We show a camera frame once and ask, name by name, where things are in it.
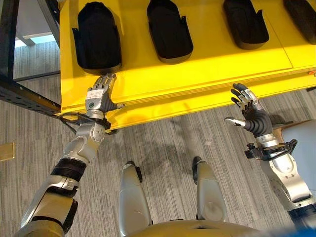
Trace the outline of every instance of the robotic hand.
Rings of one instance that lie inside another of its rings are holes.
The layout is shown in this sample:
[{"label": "robotic hand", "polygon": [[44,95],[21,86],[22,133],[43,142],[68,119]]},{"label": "robotic hand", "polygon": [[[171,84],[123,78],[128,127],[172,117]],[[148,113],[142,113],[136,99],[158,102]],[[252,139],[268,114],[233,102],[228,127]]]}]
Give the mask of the robotic hand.
[{"label": "robotic hand", "polygon": [[316,199],[297,171],[292,151],[297,144],[293,139],[280,144],[273,135],[272,123],[268,113],[260,105],[258,98],[243,84],[233,84],[232,101],[237,104],[245,120],[232,117],[224,121],[250,131],[256,138],[257,146],[247,144],[247,158],[260,161],[262,170],[267,174],[271,187],[288,211],[297,226],[316,227]]},{"label": "robotic hand", "polygon": [[62,158],[35,194],[16,236],[61,237],[70,229],[78,207],[73,196],[85,168],[96,156],[111,126],[105,113],[123,107],[123,104],[114,104],[109,97],[115,77],[112,74],[101,76],[89,88],[85,100],[87,115],[64,114],[81,118],[76,138],[65,148]]}]

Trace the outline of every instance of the robot forearm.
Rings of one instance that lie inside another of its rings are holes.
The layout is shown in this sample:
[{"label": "robot forearm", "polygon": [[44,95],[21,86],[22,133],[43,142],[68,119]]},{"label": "robot forearm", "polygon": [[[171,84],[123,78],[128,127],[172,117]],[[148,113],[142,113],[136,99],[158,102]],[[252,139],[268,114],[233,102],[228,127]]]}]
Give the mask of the robot forearm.
[{"label": "robot forearm", "polygon": [[[97,123],[79,127],[76,138],[66,147],[63,157],[37,191],[22,219],[21,228],[33,221],[46,220],[59,224],[64,233],[69,230],[78,206],[73,196],[104,137],[105,129]],[[33,231],[39,227],[32,224]]]},{"label": "robot forearm", "polygon": [[[273,134],[266,136],[266,140],[256,138],[259,147],[266,150],[280,150],[281,144]],[[272,190],[279,201],[288,211],[297,226],[316,227],[316,199],[307,184],[297,171],[294,157],[287,152],[271,153],[271,160],[260,160],[260,166],[268,176]]]}]

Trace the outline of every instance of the black mount bracket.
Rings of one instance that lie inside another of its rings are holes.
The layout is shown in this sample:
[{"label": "black mount bracket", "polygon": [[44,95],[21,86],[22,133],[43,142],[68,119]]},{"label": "black mount bracket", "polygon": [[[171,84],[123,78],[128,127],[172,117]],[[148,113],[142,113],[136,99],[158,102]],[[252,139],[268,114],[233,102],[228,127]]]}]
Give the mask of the black mount bracket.
[{"label": "black mount bracket", "polygon": [[271,161],[282,155],[292,154],[296,145],[296,139],[292,139],[287,143],[280,143],[272,148],[259,148],[255,147],[253,143],[249,143],[247,144],[248,150],[245,151],[245,155],[248,159],[256,158],[259,160]]}]

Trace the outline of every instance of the cable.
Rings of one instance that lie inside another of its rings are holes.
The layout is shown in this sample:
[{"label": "cable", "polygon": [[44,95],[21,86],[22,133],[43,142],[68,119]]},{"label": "cable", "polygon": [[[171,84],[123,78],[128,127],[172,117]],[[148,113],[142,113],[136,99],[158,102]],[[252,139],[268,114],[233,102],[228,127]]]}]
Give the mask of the cable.
[{"label": "cable", "polygon": [[69,124],[67,124],[67,122],[69,122],[69,120],[64,118],[64,116],[67,115],[67,114],[68,114],[68,113],[65,113],[65,114],[62,114],[62,115],[58,116],[58,119],[59,119],[64,125],[66,125],[68,128],[70,128],[70,130],[71,130],[74,134],[76,134],[77,131],[76,131],[73,127],[71,127]]},{"label": "cable", "polygon": [[85,115],[85,114],[81,114],[81,113],[79,113],[79,112],[77,112],[77,113],[67,112],[67,113],[64,113],[64,114],[58,116],[58,119],[59,119],[64,125],[66,125],[68,128],[70,128],[70,130],[71,130],[74,134],[76,134],[77,131],[76,131],[73,127],[71,127],[69,124],[67,124],[67,123],[69,122],[69,123],[73,123],[73,124],[78,125],[78,122],[72,122],[71,120],[65,119],[64,116],[77,116],[78,118],[83,118],[83,119],[88,120],[88,121],[90,121],[90,122],[95,122],[95,123],[97,123],[97,124],[100,124],[100,125],[104,126],[104,124],[101,123],[101,122],[99,122],[98,120],[94,120],[94,119],[90,118],[89,116],[87,116],[87,115]]}]

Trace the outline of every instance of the bright window light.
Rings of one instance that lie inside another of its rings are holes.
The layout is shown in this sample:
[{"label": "bright window light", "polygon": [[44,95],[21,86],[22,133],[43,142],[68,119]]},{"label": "bright window light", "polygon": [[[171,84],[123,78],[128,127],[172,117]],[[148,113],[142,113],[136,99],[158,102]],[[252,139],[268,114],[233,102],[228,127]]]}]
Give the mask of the bright window light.
[{"label": "bright window light", "polygon": [[26,44],[24,44],[21,40],[16,40],[15,41],[15,44],[14,44],[14,47],[17,48],[17,47],[22,47],[22,46],[26,46]]},{"label": "bright window light", "polygon": [[34,43],[47,43],[47,42],[55,41],[55,38],[53,35],[47,35],[47,36],[34,37],[34,38],[31,38],[31,40]]}]

